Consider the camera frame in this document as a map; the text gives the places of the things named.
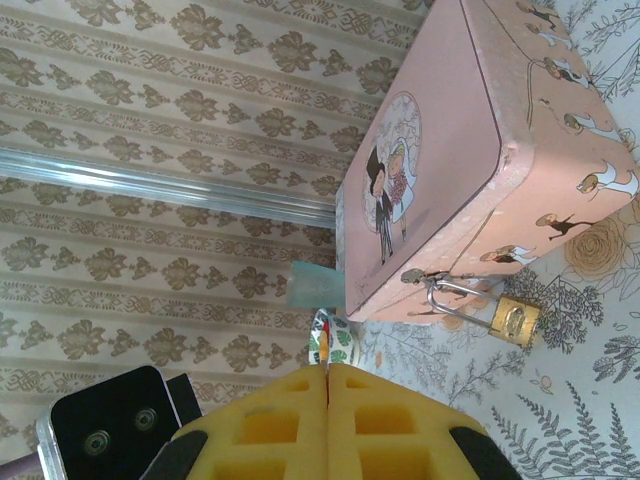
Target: pink tin box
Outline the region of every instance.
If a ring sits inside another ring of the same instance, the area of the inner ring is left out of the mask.
[[[420,275],[489,286],[629,203],[628,142],[553,10],[438,0],[345,178],[349,319],[437,320]]]

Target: patterned wallpaper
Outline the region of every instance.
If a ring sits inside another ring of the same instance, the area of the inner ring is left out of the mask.
[[[3,0],[0,145],[333,204],[423,0]]]
[[[55,398],[142,364],[205,411],[305,364],[292,260],[334,265],[333,232],[0,179],[0,463]]]

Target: cartoon bride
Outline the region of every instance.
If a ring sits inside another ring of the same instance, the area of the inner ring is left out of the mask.
[[[389,182],[391,205],[393,205],[392,222],[400,221],[402,228],[402,240],[407,239],[407,219],[405,213],[413,202],[413,186],[416,176],[409,168],[409,146],[407,141],[400,137],[391,147],[389,155]]]

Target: padlock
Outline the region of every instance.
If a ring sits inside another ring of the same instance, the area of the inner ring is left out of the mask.
[[[454,315],[475,325],[484,327],[488,329],[489,333],[494,337],[509,343],[522,346],[527,346],[531,343],[538,324],[538,316],[540,315],[540,308],[535,305],[508,295],[496,297],[490,293],[479,292],[442,278],[426,277],[423,282],[427,286],[427,299],[434,310]],[[434,298],[436,290],[461,292],[492,300],[498,305],[491,319],[491,323],[438,303]]]

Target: printed rose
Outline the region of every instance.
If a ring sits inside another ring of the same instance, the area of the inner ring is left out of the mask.
[[[567,242],[565,259],[584,280],[600,280],[620,266],[623,234],[624,225],[614,214]]]

